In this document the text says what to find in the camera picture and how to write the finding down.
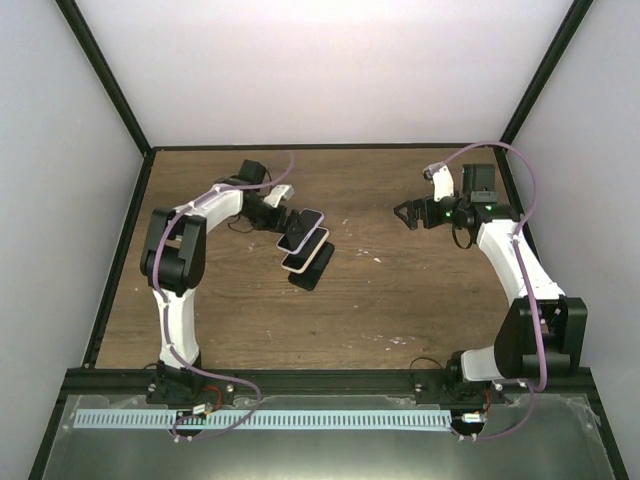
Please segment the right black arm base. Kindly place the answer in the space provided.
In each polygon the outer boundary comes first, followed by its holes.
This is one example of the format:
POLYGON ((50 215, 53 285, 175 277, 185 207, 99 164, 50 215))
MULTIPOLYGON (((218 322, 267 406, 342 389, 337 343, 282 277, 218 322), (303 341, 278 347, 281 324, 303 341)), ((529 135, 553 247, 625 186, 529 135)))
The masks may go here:
POLYGON ((494 398, 490 383, 463 379, 463 353, 464 350, 455 351, 445 363, 428 356, 414 358, 409 364, 408 380, 416 397, 428 403, 482 403, 481 409, 488 409, 494 398))

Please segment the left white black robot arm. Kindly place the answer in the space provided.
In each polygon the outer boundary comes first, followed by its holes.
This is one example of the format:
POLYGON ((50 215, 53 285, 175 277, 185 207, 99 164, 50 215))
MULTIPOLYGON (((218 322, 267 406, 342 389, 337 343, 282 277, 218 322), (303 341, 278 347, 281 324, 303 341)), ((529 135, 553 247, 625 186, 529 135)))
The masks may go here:
POLYGON ((271 178, 266 167, 246 160, 238 174, 217 180, 207 191, 183 205, 152 212, 140 260, 141 274, 152 288, 160 317, 159 362, 178 370, 170 393, 181 403, 196 402, 204 392, 195 333, 195 293, 206 268, 207 236, 233 217, 247 219, 255 230, 287 231, 284 203, 294 195, 285 179, 294 162, 271 178))

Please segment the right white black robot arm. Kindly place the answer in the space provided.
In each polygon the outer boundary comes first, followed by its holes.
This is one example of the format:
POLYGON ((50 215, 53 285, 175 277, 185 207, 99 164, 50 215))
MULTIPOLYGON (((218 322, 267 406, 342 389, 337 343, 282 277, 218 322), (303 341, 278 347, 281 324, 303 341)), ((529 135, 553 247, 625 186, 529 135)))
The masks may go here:
POLYGON ((515 209, 498 201, 494 166, 464 165, 460 189, 443 163, 427 166, 423 176, 433 186, 432 195, 403 202, 394 214, 411 230, 448 225, 453 234, 467 231, 463 247, 476 246, 487 257, 509 303, 491 346, 453 356, 454 371, 444 378, 447 396, 465 403, 479 392, 481 381, 546 383, 574 375, 586 304, 567 296, 545 272, 524 238, 515 209))

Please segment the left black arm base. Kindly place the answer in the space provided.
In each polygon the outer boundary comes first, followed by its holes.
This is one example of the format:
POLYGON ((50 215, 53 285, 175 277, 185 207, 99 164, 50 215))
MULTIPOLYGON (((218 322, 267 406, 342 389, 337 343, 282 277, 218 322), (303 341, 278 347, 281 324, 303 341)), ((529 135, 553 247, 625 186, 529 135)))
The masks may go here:
POLYGON ((230 405, 235 388, 222 380, 198 375, 185 368, 176 369, 157 361, 153 364, 147 402, 169 406, 195 406, 201 403, 230 405))

